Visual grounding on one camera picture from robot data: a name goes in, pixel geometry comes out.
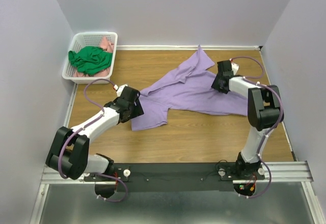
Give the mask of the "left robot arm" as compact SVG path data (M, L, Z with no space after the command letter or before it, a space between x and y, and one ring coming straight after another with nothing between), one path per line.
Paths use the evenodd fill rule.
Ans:
M72 128L59 128L45 164L64 179L96 174L102 181L109 180L114 174L114 161L101 154L90 155L90 144L110 128L143 115L140 94L122 85L117 89L117 98L101 107L96 115Z

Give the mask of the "purple t shirt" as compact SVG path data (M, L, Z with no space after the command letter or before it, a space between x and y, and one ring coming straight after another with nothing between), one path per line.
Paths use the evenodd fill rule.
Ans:
M203 114L247 115L247 99L237 93L220 93L211 85L215 74L209 71L214 62L202 48L176 69L141 90L139 97L143 115L131 120L133 131L159 127L168 122L170 109Z

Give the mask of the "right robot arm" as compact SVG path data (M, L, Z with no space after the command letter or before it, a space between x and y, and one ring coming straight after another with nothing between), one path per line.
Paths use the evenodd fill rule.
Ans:
M235 73L230 60L217 62L218 73L211 87L220 93L237 93L247 98L247 118L251 126L247 142L239 153L233 173L246 179L258 172L265 144L274 129L283 121L284 110L277 86L252 82Z

